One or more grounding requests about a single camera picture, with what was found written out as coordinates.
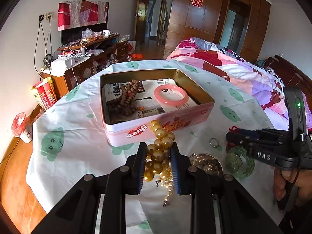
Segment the red tassel pendant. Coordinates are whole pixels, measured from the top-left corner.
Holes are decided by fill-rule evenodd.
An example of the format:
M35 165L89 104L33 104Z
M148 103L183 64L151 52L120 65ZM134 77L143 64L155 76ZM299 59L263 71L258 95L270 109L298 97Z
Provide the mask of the red tassel pendant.
M232 126L232 127L229 129L229 132L230 132L230 133L238 134L238 133L239 133L239 128L236 127L236 126Z

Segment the brown wooden bead mala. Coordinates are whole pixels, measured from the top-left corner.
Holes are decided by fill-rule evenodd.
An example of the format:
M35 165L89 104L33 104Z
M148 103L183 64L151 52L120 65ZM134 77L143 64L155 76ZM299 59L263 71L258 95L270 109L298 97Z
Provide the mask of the brown wooden bead mala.
M106 102L108 110L112 113L118 113L129 117L137 111L137 105L135 103L135 96L139 90L141 83L132 79L126 84L121 84L119 89L121 90L121 95Z

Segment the pink jade bangle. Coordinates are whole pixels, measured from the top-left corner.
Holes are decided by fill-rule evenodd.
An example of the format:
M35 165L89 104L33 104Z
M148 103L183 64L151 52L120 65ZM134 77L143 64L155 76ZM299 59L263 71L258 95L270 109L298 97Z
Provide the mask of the pink jade bangle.
M188 94L176 85L160 85L154 90L157 101L168 106L181 106L189 100Z

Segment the wooden bed headboard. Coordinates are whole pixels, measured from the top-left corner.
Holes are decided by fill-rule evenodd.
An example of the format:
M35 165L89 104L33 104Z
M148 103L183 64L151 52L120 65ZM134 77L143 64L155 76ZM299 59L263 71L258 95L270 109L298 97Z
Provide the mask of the wooden bed headboard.
M285 86L298 87L307 98L311 99L311 79L295 65L281 56L275 55L274 57L269 57L265 61L264 66L272 68Z

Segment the pink patchwork quilt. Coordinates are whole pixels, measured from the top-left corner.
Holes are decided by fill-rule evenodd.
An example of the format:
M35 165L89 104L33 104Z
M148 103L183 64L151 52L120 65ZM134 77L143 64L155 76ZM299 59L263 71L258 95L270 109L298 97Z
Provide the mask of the pink patchwork quilt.
M285 85L271 69L263 70L232 50L197 37L182 40L167 59L190 65L192 72L199 68L229 81L258 101L275 129L288 129Z

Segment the orange item on floor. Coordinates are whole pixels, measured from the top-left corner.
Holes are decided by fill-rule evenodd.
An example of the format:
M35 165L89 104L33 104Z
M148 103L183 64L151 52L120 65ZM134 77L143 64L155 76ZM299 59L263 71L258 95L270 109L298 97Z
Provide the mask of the orange item on floor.
M139 53L133 53L131 54L131 57L133 60L142 60L144 58L144 55L139 54Z

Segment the red yellow gift box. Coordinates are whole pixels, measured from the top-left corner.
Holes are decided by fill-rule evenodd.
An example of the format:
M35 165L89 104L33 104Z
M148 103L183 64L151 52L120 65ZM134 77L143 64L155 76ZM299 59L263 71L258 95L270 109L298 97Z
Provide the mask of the red yellow gift box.
M51 77L44 78L33 85L31 92L44 111L47 111L57 102Z

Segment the wooden TV cabinet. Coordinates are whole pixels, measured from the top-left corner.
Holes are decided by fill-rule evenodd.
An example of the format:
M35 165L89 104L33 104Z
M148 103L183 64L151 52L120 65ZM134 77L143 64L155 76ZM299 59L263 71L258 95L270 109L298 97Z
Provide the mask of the wooden TV cabinet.
M103 70L112 63L119 63L128 57L128 41L120 41L119 34L112 34L102 39L91 41L86 45L59 47L60 54L81 54L83 57L75 60L69 68L52 70L46 68L41 73L45 79L51 77L54 85L56 98L60 99L73 88Z

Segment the red net covered cup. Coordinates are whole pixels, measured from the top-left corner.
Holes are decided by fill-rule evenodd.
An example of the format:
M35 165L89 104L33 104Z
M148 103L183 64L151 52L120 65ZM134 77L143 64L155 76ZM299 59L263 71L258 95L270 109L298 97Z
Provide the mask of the red net covered cup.
M13 136L19 137L25 143L32 141L32 126L25 113L18 113L14 117L11 132Z

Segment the wooden wardrobe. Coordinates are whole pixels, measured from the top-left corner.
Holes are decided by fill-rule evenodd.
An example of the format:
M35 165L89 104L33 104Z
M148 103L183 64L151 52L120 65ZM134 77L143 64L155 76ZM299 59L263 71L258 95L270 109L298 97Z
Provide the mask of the wooden wardrobe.
M172 0L164 57L184 39L199 37L220 43L230 0L204 0L203 7L194 7L191 0ZM247 6L247 30L238 54L255 63L267 31L271 5L266 0L236 0Z

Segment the wooden room door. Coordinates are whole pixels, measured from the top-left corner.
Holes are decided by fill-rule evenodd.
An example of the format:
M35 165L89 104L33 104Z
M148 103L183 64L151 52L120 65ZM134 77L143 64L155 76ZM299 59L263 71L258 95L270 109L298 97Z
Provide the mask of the wooden room door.
M148 12L149 0L137 0L135 11L134 40L136 46L144 43L146 29L146 14Z

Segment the white mug on cabinet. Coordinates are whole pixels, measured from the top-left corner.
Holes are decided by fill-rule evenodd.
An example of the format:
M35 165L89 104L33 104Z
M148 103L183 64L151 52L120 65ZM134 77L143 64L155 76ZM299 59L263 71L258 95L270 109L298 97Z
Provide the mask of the white mug on cabinet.
M104 30L103 31L104 37L108 37L108 36L110 36L110 34L111 34L110 30Z

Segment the black television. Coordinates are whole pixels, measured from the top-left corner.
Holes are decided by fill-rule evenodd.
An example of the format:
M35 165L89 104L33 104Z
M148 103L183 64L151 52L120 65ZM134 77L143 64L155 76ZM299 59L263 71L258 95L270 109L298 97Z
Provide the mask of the black television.
M61 43L66 44L74 40L82 38L83 32L91 30L93 32L101 32L108 29L108 22L102 24L94 24L85 27L70 28L67 30L60 31Z

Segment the red white patchwork cloth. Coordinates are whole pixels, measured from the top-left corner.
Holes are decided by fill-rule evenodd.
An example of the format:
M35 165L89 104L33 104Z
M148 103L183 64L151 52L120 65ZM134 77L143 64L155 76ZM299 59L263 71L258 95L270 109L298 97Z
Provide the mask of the red white patchwork cloth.
M58 31L107 23L109 2L65 1L58 3Z

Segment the wall power socket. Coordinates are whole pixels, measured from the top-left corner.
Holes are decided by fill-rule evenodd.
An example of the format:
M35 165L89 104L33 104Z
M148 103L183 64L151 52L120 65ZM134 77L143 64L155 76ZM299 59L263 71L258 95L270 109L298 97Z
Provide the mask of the wall power socket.
M39 21L50 20L52 19L52 13L48 12L39 16Z

